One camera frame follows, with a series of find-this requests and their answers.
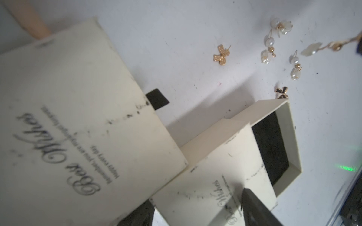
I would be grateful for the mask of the white flower earring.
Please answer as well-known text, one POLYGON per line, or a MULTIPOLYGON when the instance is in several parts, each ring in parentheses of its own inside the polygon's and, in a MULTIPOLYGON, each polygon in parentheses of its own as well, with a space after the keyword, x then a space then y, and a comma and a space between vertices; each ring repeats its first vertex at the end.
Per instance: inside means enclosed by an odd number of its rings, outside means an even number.
POLYGON ((261 62, 264 64, 269 64, 272 60, 276 58, 275 54, 275 39, 273 38, 273 29, 270 30, 268 35, 264 39, 265 50, 261 52, 261 62))
POLYGON ((271 19, 271 27, 272 29, 278 32, 278 36, 287 35, 293 29, 293 24, 291 21, 280 20, 279 18, 271 19))

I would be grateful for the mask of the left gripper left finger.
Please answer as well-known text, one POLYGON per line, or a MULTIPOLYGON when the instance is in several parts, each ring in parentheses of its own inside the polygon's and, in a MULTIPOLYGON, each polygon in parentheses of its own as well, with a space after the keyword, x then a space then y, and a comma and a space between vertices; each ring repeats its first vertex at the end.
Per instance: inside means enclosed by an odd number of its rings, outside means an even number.
POLYGON ((120 221, 117 226, 152 226, 154 212, 155 207, 150 201, 146 201, 120 221))

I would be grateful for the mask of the cream drawer jewelry box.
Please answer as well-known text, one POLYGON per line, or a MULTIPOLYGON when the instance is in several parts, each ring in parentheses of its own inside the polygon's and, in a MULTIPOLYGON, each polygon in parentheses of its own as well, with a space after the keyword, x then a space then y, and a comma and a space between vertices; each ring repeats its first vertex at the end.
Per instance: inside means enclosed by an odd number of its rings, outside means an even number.
POLYGON ((29 1, 2 0, 1 4, 31 37, 41 40, 52 35, 29 1))

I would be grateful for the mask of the black gold bow earring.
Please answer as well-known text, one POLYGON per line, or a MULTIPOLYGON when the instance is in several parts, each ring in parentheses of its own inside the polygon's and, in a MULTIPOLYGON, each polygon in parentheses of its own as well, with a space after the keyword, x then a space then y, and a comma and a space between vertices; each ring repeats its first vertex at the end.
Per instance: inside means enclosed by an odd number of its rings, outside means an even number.
POLYGON ((276 88, 276 98, 277 99, 289 99, 287 95, 288 87, 276 88))

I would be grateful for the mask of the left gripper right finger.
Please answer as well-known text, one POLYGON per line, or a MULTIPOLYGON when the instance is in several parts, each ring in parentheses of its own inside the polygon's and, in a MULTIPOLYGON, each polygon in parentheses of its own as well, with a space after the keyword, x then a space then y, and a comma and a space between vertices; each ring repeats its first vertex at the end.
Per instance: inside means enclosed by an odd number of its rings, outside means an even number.
POLYGON ((243 189, 240 203, 246 226, 282 226, 282 223, 249 188, 243 189))

